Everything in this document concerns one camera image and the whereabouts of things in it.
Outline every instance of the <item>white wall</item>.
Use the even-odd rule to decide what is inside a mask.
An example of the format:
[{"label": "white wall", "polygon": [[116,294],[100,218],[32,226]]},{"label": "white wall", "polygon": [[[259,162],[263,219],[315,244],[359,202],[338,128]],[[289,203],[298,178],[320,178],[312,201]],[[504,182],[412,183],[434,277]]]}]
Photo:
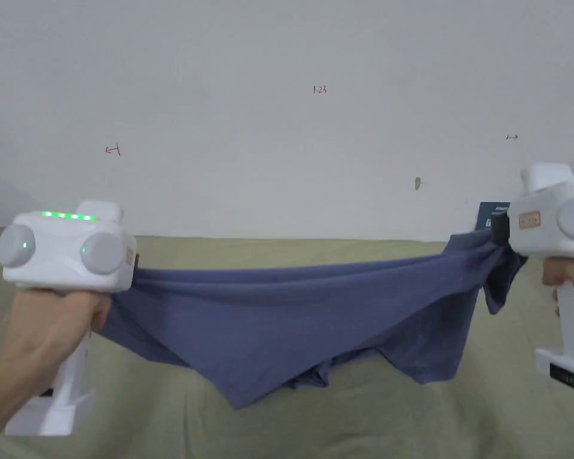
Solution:
[{"label": "white wall", "polygon": [[445,240],[538,160],[574,161],[574,1],[0,0],[0,225]]}]

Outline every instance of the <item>finger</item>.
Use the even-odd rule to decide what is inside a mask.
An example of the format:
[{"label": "finger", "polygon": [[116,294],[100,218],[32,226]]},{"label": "finger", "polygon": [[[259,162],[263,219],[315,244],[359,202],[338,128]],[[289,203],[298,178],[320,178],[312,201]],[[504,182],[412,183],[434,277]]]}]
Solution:
[{"label": "finger", "polygon": [[99,295],[98,303],[94,308],[93,319],[91,321],[91,329],[99,331],[104,327],[108,311],[111,309],[111,297],[107,295]]},{"label": "finger", "polygon": [[106,323],[106,317],[108,316],[108,309],[100,311],[93,316],[93,320],[91,321],[91,329],[94,332],[99,332],[104,328],[104,324]]},{"label": "finger", "polygon": [[561,285],[566,279],[566,264],[569,261],[564,258],[546,258],[544,260],[544,285]]}]

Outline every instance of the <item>blue t-shirt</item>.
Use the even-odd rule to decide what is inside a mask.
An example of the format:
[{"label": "blue t-shirt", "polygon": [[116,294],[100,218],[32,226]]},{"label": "blue t-shirt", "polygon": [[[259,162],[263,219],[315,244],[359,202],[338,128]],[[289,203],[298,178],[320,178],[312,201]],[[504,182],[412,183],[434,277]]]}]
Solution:
[{"label": "blue t-shirt", "polygon": [[100,334],[145,359],[195,369],[241,408],[287,384],[380,353],[419,383],[455,376],[478,291],[496,314],[526,258],[490,231],[439,255],[280,270],[142,270]]}]

